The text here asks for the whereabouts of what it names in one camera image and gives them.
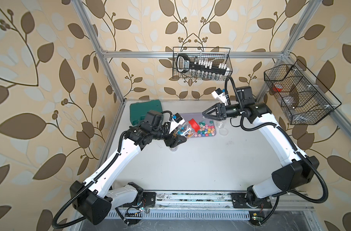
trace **wire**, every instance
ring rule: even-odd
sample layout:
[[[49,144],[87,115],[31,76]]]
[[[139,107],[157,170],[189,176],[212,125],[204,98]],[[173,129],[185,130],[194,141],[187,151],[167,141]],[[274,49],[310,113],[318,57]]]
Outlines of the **wire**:
[[[169,113],[169,114],[170,114],[170,116],[172,116],[172,115],[173,115],[173,113],[172,113],[171,111],[169,111],[169,110],[165,110],[165,111],[163,111],[161,114],[164,114],[164,113]]]
[[[251,220],[250,220],[250,223],[254,226],[261,226],[263,225],[269,218],[270,216],[273,214],[273,212],[276,210],[277,206],[278,206],[278,201],[279,201],[279,196],[276,197],[276,203],[274,204],[272,210],[270,211],[270,213],[261,221],[259,222],[258,224],[252,224]]]
[[[235,125],[232,124],[232,118],[233,117],[231,117],[231,119],[229,120],[229,122],[231,123],[232,127],[240,127],[241,125],[235,126]]]
[[[121,214],[121,212],[119,211],[118,208],[119,208],[119,207],[116,207],[116,208],[115,208],[115,211],[118,213],[119,217],[124,221],[124,223],[127,224],[127,225],[129,225],[129,221],[128,221],[125,217],[123,217],[123,214]]]

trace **white table surface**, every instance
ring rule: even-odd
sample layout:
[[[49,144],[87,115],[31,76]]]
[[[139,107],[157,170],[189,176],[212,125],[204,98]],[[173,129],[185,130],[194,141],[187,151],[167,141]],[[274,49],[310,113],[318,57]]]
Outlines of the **white table surface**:
[[[131,126],[127,102],[110,149]],[[162,101],[173,113],[202,112],[217,101]],[[232,119],[233,125],[239,118]],[[224,121],[227,136],[190,138],[172,152],[164,141],[152,141],[123,169],[113,184],[119,188],[134,182],[145,190],[246,190],[281,167],[278,157],[259,131],[246,132]],[[245,119],[245,126],[251,127]]]

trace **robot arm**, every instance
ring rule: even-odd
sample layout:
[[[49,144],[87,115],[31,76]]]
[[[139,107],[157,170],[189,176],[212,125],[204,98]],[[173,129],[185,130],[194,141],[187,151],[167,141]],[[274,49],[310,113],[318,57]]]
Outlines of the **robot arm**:
[[[292,191],[296,187],[309,183],[314,175],[314,170],[316,171],[319,165],[316,157],[307,157],[305,152],[296,144],[292,141],[291,143],[289,142],[289,138],[284,135],[285,132],[277,129],[279,127],[278,122],[267,105],[265,103],[255,103],[251,87],[245,86],[234,90],[236,97],[239,98],[238,100],[243,105],[242,108],[240,108],[239,104],[227,104],[226,98],[228,96],[225,96],[224,91],[217,89],[212,95],[214,98],[220,99],[222,104],[215,104],[205,110],[203,115],[206,118],[222,121],[228,117],[237,117],[243,114],[243,117],[247,117],[248,121],[256,129],[243,127],[243,118],[241,119],[241,127],[246,131],[258,129],[273,147],[282,165],[282,168],[273,172],[266,180],[247,188],[247,204],[251,207],[256,207],[268,196],[279,196],[287,191]],[[325,183],[323,189],[325,201]]]
[[[175,147],[187,141],[183,136],[173,135],[173,130],[185,122],[178,113],[171,115],[169,121],[164,125],[162,122],[163,114],[151,110],[138,126],[130,127],[129,130],[123,132],[118,149],[102,166],[83,183],[75,181],[71,185],[71,199],[55,215],[52,222],[53,228],[64,228],[83,219],[88,219],[96,225],[106,217],[112,206],[117,208],[132,202],[140,205],[143,189],[133,182],[116,190],[109,189],[129,161],[153,139],[164,140],[165,145],[169,147]],[[84,217],[67,224],[57,224],[59,216],[70,204]]]

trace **clear plastic container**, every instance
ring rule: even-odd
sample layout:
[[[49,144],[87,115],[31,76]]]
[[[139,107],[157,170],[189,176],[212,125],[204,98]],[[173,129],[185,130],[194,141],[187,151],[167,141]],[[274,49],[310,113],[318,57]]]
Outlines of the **clear plastic container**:
[[[191,119],[184,122],[182,125],[179,125],[177,129],[174,130],[174,133],[180,136],[184,136],[188,139],[197,134],[197,131],[199,130],[200,126],[194,119]]]

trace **black cable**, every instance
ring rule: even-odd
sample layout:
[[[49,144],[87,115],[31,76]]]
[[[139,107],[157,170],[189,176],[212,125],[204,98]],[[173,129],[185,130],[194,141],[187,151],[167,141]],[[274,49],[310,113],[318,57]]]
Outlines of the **black cable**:
[[[56,213],[56,215],[53,217],[52,220],[52,227],[56,228],[56,229],[60,229],[60,228],[66,228],[69,227],[73,224],[76,224],[78,222],[81,222],[83,220],[85,220],[85,217],[80,217],[76,220],[73,220],[71,222],[65,223],[65,224],[58,224],[57,220],[59,219],[59,217],[61,216],[61,214],[67,209],[67,207],[69,207],[69,205],[72,204],[73,201],[75,201],[77,198],[79,198],[83,193],[85,193],[88,188],[90,186],[92,186],[93,183],[97,182],[97,180],[113,165],[113,163],[116,161],[116,159],[118,159],[120,152],[121,152],[121,145],[122,145],[122,141],[123,141],[123,137],[125,135],[127,131],[123,132],[120,135],[119,138],[119,145],[118,145],[118,152],[116,153],[116,155],[114,156],[114,158],[110,161],[110,163],[93,179],[93,181],[89,182],[88,184],[86,184],[80,191],[78,191],[76,193],[75,196],[73,196],[70,200],[68,200],[66,202],[66,204],[64,204],[61,209]]]
[[[170,114],[170,116],[172,116],[172,115],[173,115],[173,113],[172,113],[171,111],[169,111],[169,110],[165,110],[165,111],[163,111],[161,114],[164,114],[164,113],[169,113],[169,114]]]
[[[115,211],[118,213],[119,217],[124,221],[124,223],[129,225],[129,221],[123,216],[123,214],[121,214],[121,212],[119,211],[118,207],[115,208]]]
[[[306,165],[309,166],[309,168],[314,172],[314,174],[316,175],[316,177],[318,178],[321,186],[322,186],[322,190],[323,190],[323,194],[322,194],[322,197],[319,198],[319,199],[312,199],[310,197],[307,197],[301,193],[299,193],[298,191],[296,190],[288,190],[288,192],[292,192],[298,196],[300,196],[301,198],[309,201],[309,202],[312,202],[312,203],[317,203],[317,204],[320,204],[320,203],[323,203],[327,200],[328,198],[328,188],[327,188],[327,185],[326,185],[326,182],[325,180],[323,179],[323,177],[321,176],[321,174],[318,172],[318,170],[312,165],[312,163],[307,159],[305,158],[299,151],[298,151],[298,148],[296,147],[295,143],[292,141],[292,139],[290,138],[290,136],[283,130],[283,128],[281,128],[280,126],[278,126],[277,124],[275,123],[272,123],[272,122],[267,122],[267,123],[262,123],[256,127],[253,127],[253,128],[246,128],[243,126],[243,119],[244,119],[244,113],[241,115],[241,121],[240,121],[240,125],[241,125],[241,128],[245,131],[255,131],[259,128],[262,128],[264,126],[267,126],[267,125],[272,125],[273,127],[277,128],[283,135],[284,137],[286,138],[286,140],[290,143],[292,149],[294,150],[294,152],[300,157],[300,159],[302,159],[304,161],[304,163]]]
[[[235,126],[235,125],[232,124],[232,118],[233,117],[231,117],[231,119],[229,120],[229,122],[231,123],[232,127],[240,127],[241,125]]]
[[[229,78],[230,78],[230,76],[228,76],[224,81],[224,95],[227,96],[226,98],[227,98],[228,105],[231,104],[231,100],[229,99],[228,90],[227,90],[227,84],[228,84]]]
[[[270,216],[274,213],[274,211],[276,210],[277,206],[278,206],[278,201],[279,201],[279,196],[276,197],[276,203],[274,204],[272,210],[270,211],[270,213],[261,221],[259,222],[258,224],[256,224],[255,226],[261,226],[263,225],[269,218]]]

